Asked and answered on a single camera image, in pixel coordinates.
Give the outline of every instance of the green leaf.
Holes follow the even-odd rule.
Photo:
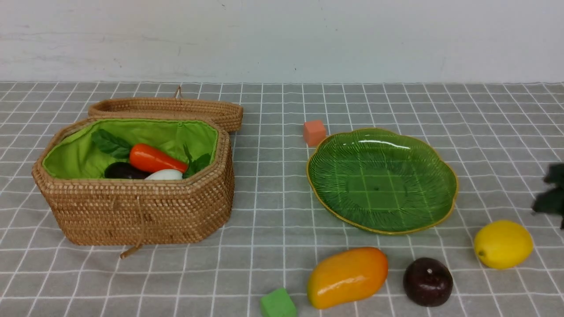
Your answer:
[[[209,164],[210,164],[210,159],[211,159],[211,155],[209,154],[204,154],[200,157],[198,157],[198,159],[194,162],[192,162],[193,165],[196,165],[196,170],[197,172],[201,171],[202,169],[205,169]]]
[[[192,161],[192,157],[189,156],[188,159],[190,160],[190,164],[188,165],[188,169],[183,175],[183,178],[188,178],[202,169],[205,169],[210,164],[211,155],[204,154],[198,157],[195,161]]]
[[[543,181],[547,184],[555,184],[560,188],[564,188],[564,164],[550,164]]]
[[[184,154],[186,154],[186,157],[188,157],[188,164],[192,164],[192,155],[190,155],[190,150],[188,150],[186,144],[184,144]]]
[[[92,133],[92,141],[98,149],[116,159],[128,159],[131,145],[124,139],[100,129]]]
[[[560,187],[554,187],[537,194],[531,209],[537,213],[564,216],[564,190]]]

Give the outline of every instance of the toy lemon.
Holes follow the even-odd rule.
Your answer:
[[[522,263],[532,250],[533,242],[527,229],[509,220],[486,225],[474,238],[474,251],[480,261],[498,270]]]

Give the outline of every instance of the green foam block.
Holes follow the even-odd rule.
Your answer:
[[[279,288],[261,298],[263,317],[296,317],[298,311],[286,289]]]

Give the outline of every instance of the orange foam block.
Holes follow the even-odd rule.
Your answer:
[[[323,121],[307,121],[303,124],[303,139],[310,147],[318,145],[327,136]]]

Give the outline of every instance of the orange carrot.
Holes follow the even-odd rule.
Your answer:
[[[175,169],[184,173],[188,169],[188,164],[144,143],[138,143],[131,148],[129,161],[133,167],[149,173],[164,169]]]

